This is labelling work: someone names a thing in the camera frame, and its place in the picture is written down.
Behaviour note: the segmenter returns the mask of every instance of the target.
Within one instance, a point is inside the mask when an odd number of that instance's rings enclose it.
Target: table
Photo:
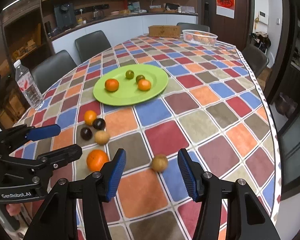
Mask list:
[[[135,106],[99,103],[92,90],[105,73],[120,66],[144,63],[163,68],[169,83],[153,100]],[[94,110],[106,121],[111,139],[98,146],[80,138],[83,115]],[[181,39],[139,36],[104,51],[79,65],[44,95],[39,111],[30,109],[19,124],[36,127],[57,123],[60,135],[29,142],[14,155],[27,159],[77,143],[82,157],[54,172],[59,178],[85,178],[86,157],[102,149],[112,159],[119,147],[127,164],[117,196],[104,205],[113,240],[190,239],[200,203],[187,195],[177,165],[177,151],[221,179],[244,178],[276,222],[281,194],[278,141],[269,107],[250,67],[233,46],[218,42],[197,46]],[[165,154],[169,165],[158,174],[151,159]],[[41,202],[27,204],[35,214]],[[225,238],[227,203],[223,202],[219,239]],[[84,239],[82,202],[77,202],[77,225]]]

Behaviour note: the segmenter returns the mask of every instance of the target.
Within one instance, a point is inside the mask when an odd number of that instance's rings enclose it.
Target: blue gripper pad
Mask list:
[[[57,124],[47,125],[43,127],[33,128],[26,135],[27,139],[39,141],[59,135],[61,132],[60,126]]]
[[[181,150],[178,151],[178,166],[179,166],[179,169],[180,169],[180,172],[181,172],[181,175],[183,178],[183,182],[186,186],[189,197],[191,197],[193,199],[193,201],[196,201],[198,199],[198,192],[196,189],[196,181],[195,181],[194,176],[191,172],[191,169],[186,161],[186,158]]]
[[[106,199],[108,201],[110,201],[111,198],[113,198],[117,192],[119,182],[120,182],[124,167],[126,166],[126,162],[127,162],[126,151],[123,149],[119,149],[118,152],[115,154],[114,159],[112,161],[116,161],[116,164],[115,164],[115,166],[112,170],[112,173],[110,175],[110,178],[108,180],[108,191],[106,193]]]

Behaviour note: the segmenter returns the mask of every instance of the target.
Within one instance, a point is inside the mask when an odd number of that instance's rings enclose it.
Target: white plastic basket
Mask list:
[[[196,30],[183,30],[182,33],[184,41],[198,45],[214,46],[218,38],[215,34]]]

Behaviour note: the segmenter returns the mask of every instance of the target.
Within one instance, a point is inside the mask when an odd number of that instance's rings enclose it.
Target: bottle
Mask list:
[[[16,82],[18,83],[21,92],[27,99],[29,105],[35,110],[39,110],[43,105],[43,97],[35,84],[29,69],[21,64],[20,59],[13,65],[16,69]]]

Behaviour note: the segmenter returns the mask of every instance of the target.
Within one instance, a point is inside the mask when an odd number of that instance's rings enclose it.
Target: gray chair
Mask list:
[[[111,48],[111,45],[103,31],[96,31],[84,35],[80,38],[77,38],[74,43],[77,47],[82,62],[85,62],[100,52]]]
[[[59,51],[37,65],[31,74],[41,93],[44,93],[65,74],[77,67],[66,50]]]
[[[196,30],[196,31],[210,32],[210,27],[206,25],[193,24],[193,23],[177,23],[177,26],[180,26],[181,33],[183,30]]]
[[[248,44],[242,51],[242,55],[246,59],[256,78],[269,64],[269,58],[256,46]]]

